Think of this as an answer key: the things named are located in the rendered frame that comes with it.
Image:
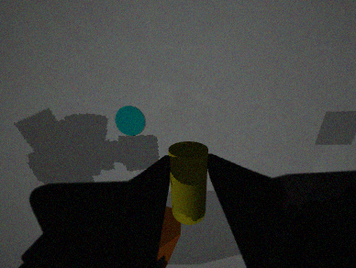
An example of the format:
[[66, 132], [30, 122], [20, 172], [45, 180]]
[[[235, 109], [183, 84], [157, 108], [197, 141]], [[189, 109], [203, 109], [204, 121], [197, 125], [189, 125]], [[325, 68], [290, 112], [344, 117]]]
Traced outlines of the yellow cylinder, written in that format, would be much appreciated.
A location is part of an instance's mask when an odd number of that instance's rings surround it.
[[185, 225], [199, 223], [206, 214], [208, 147], [182, 141], [169, 147], [172, 213]]

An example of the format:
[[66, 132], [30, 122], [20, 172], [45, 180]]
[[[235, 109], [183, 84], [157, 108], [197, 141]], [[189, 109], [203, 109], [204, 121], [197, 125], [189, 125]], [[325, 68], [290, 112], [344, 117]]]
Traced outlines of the teal circle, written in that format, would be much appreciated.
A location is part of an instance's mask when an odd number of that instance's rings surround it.
[[144, 116], [134, 106], [121, 107], [116, 113], [115, 121], [117, 128], [129, 136], [139, 134], [145, 126]]

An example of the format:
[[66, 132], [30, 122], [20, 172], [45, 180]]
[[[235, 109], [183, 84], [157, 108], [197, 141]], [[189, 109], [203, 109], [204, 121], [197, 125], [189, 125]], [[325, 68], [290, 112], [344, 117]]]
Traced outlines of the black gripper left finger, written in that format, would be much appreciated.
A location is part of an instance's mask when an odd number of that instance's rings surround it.
[[155, 268], [170, 186], [165, 155], [126, 182], [45, 184], [29, 203], [44, 232], [48, 228], [121, 227], [132, 268]]

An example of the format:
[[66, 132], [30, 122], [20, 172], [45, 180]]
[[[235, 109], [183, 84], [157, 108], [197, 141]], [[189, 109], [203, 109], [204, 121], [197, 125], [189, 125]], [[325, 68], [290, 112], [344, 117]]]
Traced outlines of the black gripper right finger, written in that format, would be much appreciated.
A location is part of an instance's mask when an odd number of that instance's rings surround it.
[[265, 176], [208, 153], [207, 170], [247, 268], [279, 268], [304, 201], [356, 198], [356, 171]]

